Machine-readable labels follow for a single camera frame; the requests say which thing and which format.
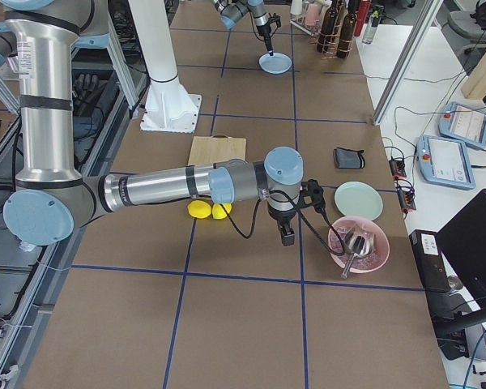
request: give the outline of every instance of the green plate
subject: green plate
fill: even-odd
[[[339,186],[335,192],[335,203],[345,216],[362,216],[375,220],[383,211],[380,194],[371,186],[358,181]]]

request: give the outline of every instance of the sticker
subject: sticker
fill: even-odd
[[[32,43],[18,42],[18,69],[21,79],[30,79],[32,74]]]
[[[422,233],[421,245],[423,246],[423,252],[425,254],[439,255],[439,251],[437,250],[436,238],[433,235]]]

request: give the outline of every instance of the metal utensil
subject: metal utensil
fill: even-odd
[[[365,231],[357,232],[355,229],[349,231],[344,238],[347,251],[351,254],[351,258],[347,261],[346,267],[342,271],[342,278],[346,279],[351,269],[351,266],[355,262],[356,258],[363,258],[371,254],[374,247],[374,234],[366,233]]]

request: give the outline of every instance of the utensil handle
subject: utensil handle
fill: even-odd
[[[342,278],[344,279],[347,278],[347,274],[349,273],[349,270],[351,269],[353,262],[355,262],[355,257],[356,254],[353,254],[352,257],[347,261],[346,267],[343,269],[342,274],[340,275]]]

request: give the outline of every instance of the white desk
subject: white desk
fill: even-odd
[[[371,45],[364,45],[361,40],[357,41],[360,59],[364,72],[367,76],[390,77],[394,64],[408,38],[411,31],[409,26],[389,26],[381,25],[377,30],[377,35]],[[411,69],[407,73],[407,78],[438,80],[457,75],[463,68],[455,57],[446,39],[439,28],[432,27],[424,40],[422,47],[416,55]],[[411,156],[414,147],[404,142],[394,134],[394,109],[398,106],[409,108],[413,111],[436,112],[441,111],[442,106],[438,106],[443,96],[450,90],[450,85],[464,83],[467,78],[463,75],[457,81],[443,81],[440,83],[427,83],[420,81],[405,80],[398,91],[389,113],[381,124],[382,135],[389,137],[396,147]],[[387,81],[384,79],[368,79],[369,92],[376,107]],[[477,108],[484,107],[481,100],[467,100],[461,93],[459,86],[452,95],[452,101],[466,103]],[[398,109],[396,113],[398,123],[398,133],[413,143],[422,134],[428,121],[425,134],[438,135],[437,115],[419,116],[409,113],[403,109]],[[389,140],[384,139],[385,145],[390,145]],[[468,149],[468,153],[473,165],[486,165],[486,153]],[[425,182],[420,174],[418,167],[414,169],[414,177],[411,174],[412,160],[407,160],[408,179],[414,183],[416,188],[416,207],[417,211],[409,213],[406,219],[407,231],[410,233],[414,229],[430,229],[438,231],[448,220],[450,220],[466,203],[468,203],[479,190],[486,188],[486,169],[475,169],[474,177],[476,188],[474,190],[451,189],[444,186],[437,186]],[[456,361],[447,361],[443,357],[446,373],[450,383],[463,383],[464,375],[467,370],[469,360],[461,358]],[[486,363],[475,363],[477,370],[486,370]],[[486,375],[471,374],[468,381],[473,387],[480,387],[480,382],[486,381]]]

